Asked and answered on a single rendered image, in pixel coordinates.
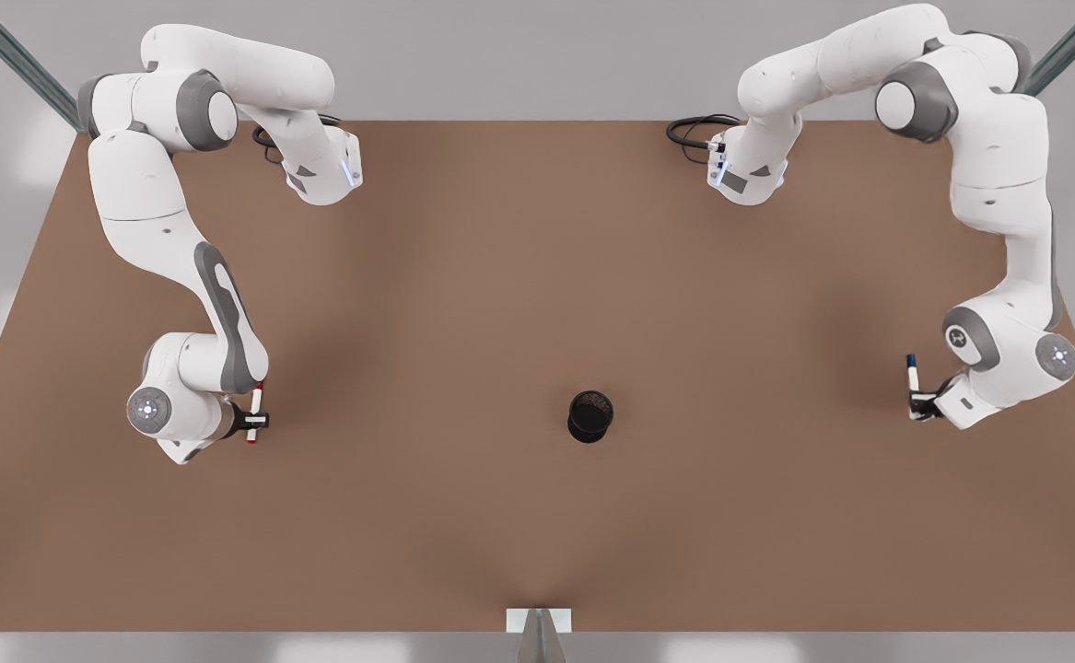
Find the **black mesh pen holder cup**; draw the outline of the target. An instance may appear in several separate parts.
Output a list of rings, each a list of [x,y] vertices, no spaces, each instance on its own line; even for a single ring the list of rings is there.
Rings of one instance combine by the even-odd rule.
[[[585,390],[571,400],[567,431],[577,441],[590,444],[602,439],[613,422],[610,398],[597,390]]]

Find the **silver frame post with foot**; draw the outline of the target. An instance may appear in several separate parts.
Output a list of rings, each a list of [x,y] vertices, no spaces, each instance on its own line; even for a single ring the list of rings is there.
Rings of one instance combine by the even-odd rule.
[[[567,663],[561,634],[572,631],[570,608],[508,608],[505,631],[520,634],[517,663]]]

